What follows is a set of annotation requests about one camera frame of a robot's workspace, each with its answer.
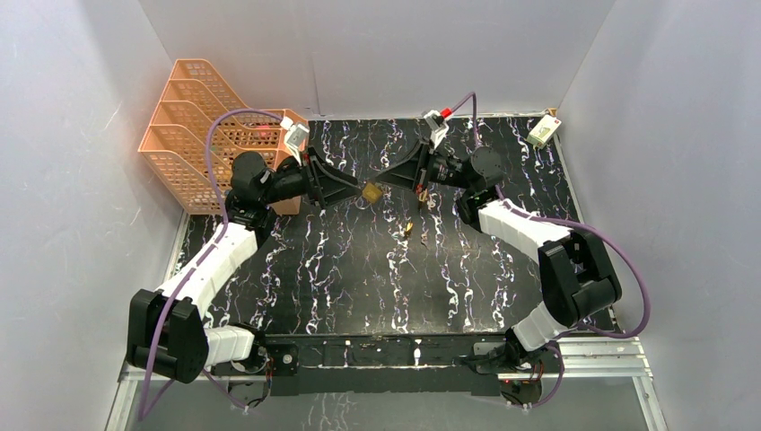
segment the black mount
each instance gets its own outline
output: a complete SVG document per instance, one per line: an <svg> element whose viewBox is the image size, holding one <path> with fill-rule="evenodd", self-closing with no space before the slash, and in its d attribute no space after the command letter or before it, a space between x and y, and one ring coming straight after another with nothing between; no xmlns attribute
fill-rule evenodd
<svg viewBox="0 0 761 431"><path fill-rule="evenodd" d="M355 177L330 166L313 147L307 147L302 159L304 165L288 157L276 171L256 152L242 153L232 162L232 189L224 201L227 215L255 231L259 244L277 219L270 204L305 195L312 205L326 208L362 194Z"/></svg>
<svg viewBox="0 0 761 431"><path fill-rule="evenodd" d="M503 177L500 155L491 147L480 146L465 160L435 150L429 139L419 138L400 163L381 171L376 182L412 190L417 194L429 182L465 189L457 200L459 217L465 224L481 230L478 209L497 199L496 185Z"/></svg>
<svg viewBox="0 0 761 431"><path fill-rule="evenodd" d="M328 165L314 148L307 147L301 157L304 165L289 157L276 171L268 169L262 156L256 152L242 153L232 162L232 189L225 199L227 214L232 223L243 224L254 231L259 245L269 237L277 218L270 204L306 195L310 203L325 208L362 193L355 177ZM140 368L147 365L153 332L168 299L161 291L144 289L132 297L127 331L129 364ZM254 333L257 340L255 347L263 343L263 333L257 333L248 326L238 326ZM297 353L291 345L267 348L282 350L293 357ZM153 371L178 382L190 383L203 370L208 353L209 346L196 305L189 298L175 300L159 337ZM255 348L251 355L257 355ZM251 357L243 364L249 368L258 360ZM291 366L281 372L291 373L294 370L295 367Z"/></svg>

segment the orange plastic basket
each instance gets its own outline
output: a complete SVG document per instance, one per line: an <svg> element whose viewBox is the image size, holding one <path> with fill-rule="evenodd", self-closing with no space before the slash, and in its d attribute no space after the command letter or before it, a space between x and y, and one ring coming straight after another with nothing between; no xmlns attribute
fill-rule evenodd
<svg viewBox="0 0 761 431"><path fill-rule="evenodd" d="M178 60L172 70L139 152L191 215L219 214L206 169L204 142L214 119L246 108L205 60ZM306 122L291 110L267 110ZM212 165L222 191L230 189L232 161L244 151L260 153L275 169L290 153L285 130L268 116L241 114L223 122L212 138ZM301 199L277 202L278 214L298 214Z"/></svg>

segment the white bracket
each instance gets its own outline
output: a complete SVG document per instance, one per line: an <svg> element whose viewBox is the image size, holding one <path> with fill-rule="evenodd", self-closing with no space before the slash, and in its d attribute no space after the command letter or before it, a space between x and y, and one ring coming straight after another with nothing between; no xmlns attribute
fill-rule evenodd
<svg viewBox="0 0 761 431"><path fill-rule="evenodd" d="M478 210L481 232L508 242L538 263L538 249L547 241L559 241L570 230L557 224L535 222L513 214L503 201L489 202Z"/></svg>
<svg viewBox="0 0 761 431"><path fill-rule="evenodd" d="M433 150L444 140L449 132L450 127L445 119L442 120L441 125L436 123L437 118L442 118L442 114L438 110L429 110L423 113L423 119L428 123L428 127L431 128L431 142L433 143Z"/></svg>

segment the black marble surface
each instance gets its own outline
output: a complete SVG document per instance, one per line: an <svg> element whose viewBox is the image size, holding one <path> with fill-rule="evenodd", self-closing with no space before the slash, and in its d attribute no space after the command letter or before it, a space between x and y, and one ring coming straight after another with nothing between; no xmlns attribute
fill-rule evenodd
<svg viewBox="0 0 761 431"><path fill-rule="evenodd" d="M555 148L524 142L534 118L479 120L484 145L505 168L506 197L544 216L576 219ZM450 121L444 141L458 157L475 148L471 122ZM422 120L317 121L310 143L363 184L427 133ZM385 189L326 210L302 202L233 274L206 313L209 326L242 321L268 334L395 334L499 331L541 300L538 268L505 242L457 217L454 188L433 185L427 208ZM408 240L402 234L414 224ZM191 216L177 269L211 238L218 217ZM607 311L592 318L612 329Z"/></svg>

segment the cable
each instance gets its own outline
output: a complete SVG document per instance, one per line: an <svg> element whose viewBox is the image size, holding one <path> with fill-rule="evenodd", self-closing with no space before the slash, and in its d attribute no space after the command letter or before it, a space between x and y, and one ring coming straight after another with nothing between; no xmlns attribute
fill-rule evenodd
<svg viewBox="0 0 761 431"><path fill-rule="evenodd" d="M532 408L542 406L544 404L547 404L552 397L555 396L555 393L558 389L560 389L560 382L563 380L563 374L565 373L565 364L563 362L563 355L560 354L560 350L557 349L555 346L547 345L547 350L555 354L555 357L557 357L557 360L560 361L560 372L557 374L557 381L555 381L555 386L553 386L552 391L549 392L549 394L537 401L536 404L531 404L530 406Z"/></svg>
<svg viewBox="0 0 761 431"><path fill-rule="evenodd" d="M209 181L211 182L212 189L214 190L214 194L216 195L217 203L219 204L219 207L222 210L223 227L222 227L222 231L219 232L219 235L217 235L217 237L214 238L214 243L212 243L211 247L209 247L209 250L198 258L198 260L196 261L196 266L200 265L201 262L203 262L206 259L206 257L209 255L209 252L211 252L212 249L216 248L216 244L218 244L219 241L224 237L224 234L227 233L227 225L228 223L230 223L230 219L227 216L227 211L225 211L224 209L224 197L222 196L222 191L219 189L219 185L217 184L216 175L214 175L214 166L212 164L211 148L212 148L212 137L214 136L214 132L216 131L216 128L218 128L219 125L222 124L222 122L228 119L229 117L232 117L233 115L238 115L238 114L258 114L258 115L264 115L266 117L270 117L271 119L274 119L277 122L283 121L283 117L277 114L273 114L272 112L267 112L265 110L253 110L251 108L243 108L240 110L231 110L229 112L225 112L220 118L216 119L214 123L212 124L212 126L209 128L209 132L206 134L206 142L204 144L206 170L208 171ZM177 299L177 296L179 295L179 291L182 290L182 287L184 287L185 284L188 283L188 280L190 280L190 277L195 272L196 272L196 269L191 268L188 271L188 273L185 274L185 276L179 281L179 283L177 284L177 287L174 288L174 291L172 291L170 297L167 299L166 303L164 304L162 308L162 312L159 315L159 320L156 322L156 329L153 331L153 339L151 340L151 348L148 351L148 362L145 364L145 377L143 378L143 388L140 391L140 404L138 406L138 411L137 411L138 420L143 420L148 415L148 413L151 412L151 409L153 408L154 405L156 405L156 402L159 400L159 397L161 397L164 394L164 392L169 388L171 384L171 383L166 383L159 390L159 393L156 394L156 397L153 399L153 401L151 401L149 405L147 404L148 391L151 388L151 377L153 375L153 365L156 362L156 353L159 348L159 337L162 334L162 328L164 326L164 322L166 322L166 319L169 316L169 311L171 309L171 306L174 304L174 300Z"/></svg>
<svg viewBox="0 0 761 431"><path fill-rule="evenodd" d="M222 386L221 383L217 382L211 373L209 373L206 370L203 370L201 373L203 373L206 376L206 378L209 379L209 382L213 383L214 386L216 386L216 389L218 389L219 392L223 393L230 400L230 402L232 402L232 404L235 405L235 407L239 407L244 410L249 408L249 406L247 406L245 402L238 400L237 398L233 397L229 392L227 392L227 390L224 389L224 386Z"/></svg>
<svg viewBox="0 0 761 431"><path fill-rule="evenodd" d="M473 138L476 140L476 146L481 146L481 136L478 135L478 120L476 120L476 92L469 92L461 101L458 101L451 109L451 113L455 113L470 98L473 98Z"/></svg>
<svg viewBox="0 0 761 431"><path fill-rule="evenodd" d="M637 280L637 284L640 287L640 292L642 293L642 298L643 298L643 317L640 323L636 326L636 328L634 328L631 332L624 332L620 334L616 332L607 332L583 322L580 322L577 325L577 328L590 330L598 335L601 335L604 337L610 337L612 339L630 339L631 337L636 337L645 329L645 327L647 326L647 323L650 321L650 312L651 312L650 292L647 288L647 285L645 284L642 273L640 273L639 269L637 269L637 267L632 262L631 258L629 258L629 256L626 254L626 252L623 251L615 242L613 242L613 240L610 237L598 231L597 229L593 228L592 226L589 226L588 224L574 222L573 220L565 220L562 218L549 218L549 217L542 217L539 215L532 215L531 213L524 211L522 208L517 207L509 199L505 199L499 187L497 187L497 195L499 195L504 206L511 213L517 216L521 216L523 218L526 218L529 220L535 220L538 222L561 224L567 227L572 227L574 229L581 229L583 231L592 233L593 235L600 238L611 249L613 249L613 251L615 251L618 254L618 256L621 257L621 260L623 260L624 263L632 271L632 274L634 275L634 278Z"/></svg>
<svg viewBox="0 0 761 431"><path fill-rule="evenodd" d="M470 92L468 95L465 96L461 101L459 101L454 107L451 109L451 112L458 110L463 104L465 104L468 99L473 98L473 138L476 141L476 146L481 146L481 139L478 135L478 123L476 121L476 112L477 112L477 104L476 104L476 93ZM605 244L607 244L613 251L615 251L618 256L621 257L621 259L624 261L624 263L629 267L629 269L632 271L632 274L634 275L634 278L637 280L637 284L640 287L640 292L642 293L643 298L643 317L640 323L637 325L634 330L628 333L615 333L615 332L606 332L604 330L601 330L599 328L595 328L591 325L588 325L586 323L579 323L577 325L577 328L590 330L598 335L604 336L604 337L610 337L612 339L630 339L632 337L636 337L639 335L647 326L647 323L650 321L650 312L651 312L651 304L650 304L650 293L648 291L647 285L644 282L644 279L642 277L642 274L639 272L637 267L634 265L632 260L629 258L629 256L620 248L618 245L613 242L613 240L605 235L604 233L598 231L597 229L593 228L592 226L589 226L588 224L583 224L579 222L574 222L573 220L565 220L562 218L549 218L549 217L542 217L538 215L532 215L526 211L524 211L522 208L516 207L509 199L504 198L504 194L502 193L502 189L500 189L499 186L496 186L497 196L499 199L503 202L503 205L513 214L517 216L524 217L529 220L536 220L539 222L545 222L545 223L552 223L552 224L560 224L564 226L568 226L574 229L581 229L586 232L590 232L594 235L596 235L598 238L600 238ZM560 339L561 337L564 337L568 335L569 333L573 332L573 328L571 330L568 330L566 332L563 332L559 334L557 337L555 337L555 340ZM552 391L543 399L534 404L532 407L539 407L544 404L546 404L553 396L555 396L555 393L557 392L558 388L560 387L560 382L563 380L563 373L565 372L565 364L563 362L563 356L560 353L560 350L554 346L547 346L547 350L553 352L555 356L560 361L560 373L557 376L557 382L555 382L555 387L552 388ZM541 375L544 373L544 367L542 366L539 370L539 378L541 378Z"/></svg>

